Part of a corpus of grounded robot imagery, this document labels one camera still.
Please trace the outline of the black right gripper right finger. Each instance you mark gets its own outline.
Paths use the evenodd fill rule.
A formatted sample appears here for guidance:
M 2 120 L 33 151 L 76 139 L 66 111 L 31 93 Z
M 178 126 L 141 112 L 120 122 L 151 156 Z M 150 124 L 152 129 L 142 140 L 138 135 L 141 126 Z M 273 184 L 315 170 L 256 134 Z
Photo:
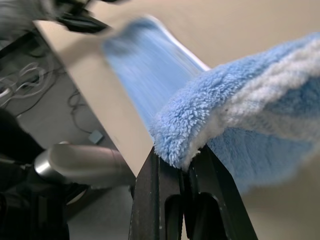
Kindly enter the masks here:
M 184 219 L 191 240 L 258 238 L 233 177 L 208 146 L 193 158 L 184 184 Z

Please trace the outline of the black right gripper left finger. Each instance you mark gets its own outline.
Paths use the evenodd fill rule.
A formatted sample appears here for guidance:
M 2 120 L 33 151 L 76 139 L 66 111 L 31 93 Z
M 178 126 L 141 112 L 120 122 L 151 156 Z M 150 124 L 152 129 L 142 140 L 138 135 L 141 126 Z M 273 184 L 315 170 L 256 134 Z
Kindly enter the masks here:
M 180 240 L 187 174 L 152 149 L 135 181 L 130 240 Z

